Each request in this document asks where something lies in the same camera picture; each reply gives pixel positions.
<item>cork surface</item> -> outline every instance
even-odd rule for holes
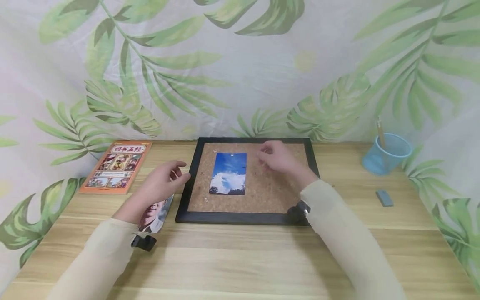
[[[303,144],[286,145],[297,159],[308,165]],[[205,144],[188,211],[285,214],[290,207],[296,205],[300,200],[300,191],[285,175],[266,171],[260,166],[255,156],[260,146],[261,144]],[[247,154],[245,195],[208,193],[217,153]]]

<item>person's left hand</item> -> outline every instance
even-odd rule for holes
[[[182,174],[179,168],[186,165],[183,161],[171,160],[157,166],[132,197],[144,202],[145,207],[167,199],[190,179],[190,173]]]

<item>black picture frame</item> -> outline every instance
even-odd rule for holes
[[[180,200],[175,222],[177,223],[204,223],[204,224],[243,224],[243,225],[295,225],[308,226],[305,218],[296,221],[287,212],[284,214],[269,213],[227,213],[227,212],[189,212],[190,197],[197,175],[200,159],[205,144],[263,144],[266,141],[280,140],[286,144],[303,144],[308,166],[320,177],[317,162],[313,153],[312,142],[309,138],[242,138],[242,137],[201,137],[198,139],[195,153],[193,154],[190,174],[192,175],[185,184]]]

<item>gray eraser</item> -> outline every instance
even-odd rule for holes
[[[377,197],[378,199],[380,199],[380,202],[383,206],[393,206],[392,198],[390,198],[390,195],[387,193],[386,190],[378,190],[375,192],[375,194],[377,194]]]

